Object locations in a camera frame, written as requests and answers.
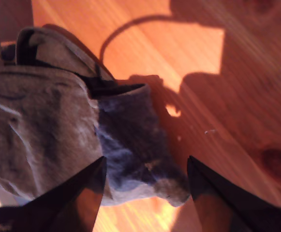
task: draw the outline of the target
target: gray fabric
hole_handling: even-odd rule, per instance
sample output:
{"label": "gray fabric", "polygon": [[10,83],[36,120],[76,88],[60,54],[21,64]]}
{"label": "gray fabric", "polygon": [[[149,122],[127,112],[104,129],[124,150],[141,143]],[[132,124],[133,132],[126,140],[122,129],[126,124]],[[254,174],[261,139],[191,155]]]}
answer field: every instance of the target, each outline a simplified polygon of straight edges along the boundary
{"label": "gray fabric", "polygon": [[21,31],[15,62],[0,62],[1,188],[32,200],[104,155],[102,205],[187,200],[187,178],[168,152],[147,85],[118,86],[44,28]]}

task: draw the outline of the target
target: wooden floor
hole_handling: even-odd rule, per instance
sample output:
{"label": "wooden floor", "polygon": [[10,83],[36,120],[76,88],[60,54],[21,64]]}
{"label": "wooden floor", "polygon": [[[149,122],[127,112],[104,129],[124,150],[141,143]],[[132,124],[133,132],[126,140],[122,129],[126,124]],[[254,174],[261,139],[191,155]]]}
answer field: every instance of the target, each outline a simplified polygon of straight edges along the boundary
{"label": "wooden floor", "polygon": [[[150,84],[184,171],[193,155],[281,206],[281,0],[0,2],[12,32],[31,14],[36,26],[70,31],[121,83]],[[173,208],[157,198],[102,207],[94,231],[221,231],[206,221],[220,221],[222,204],[202,207],[197,215],[191,200]]]}

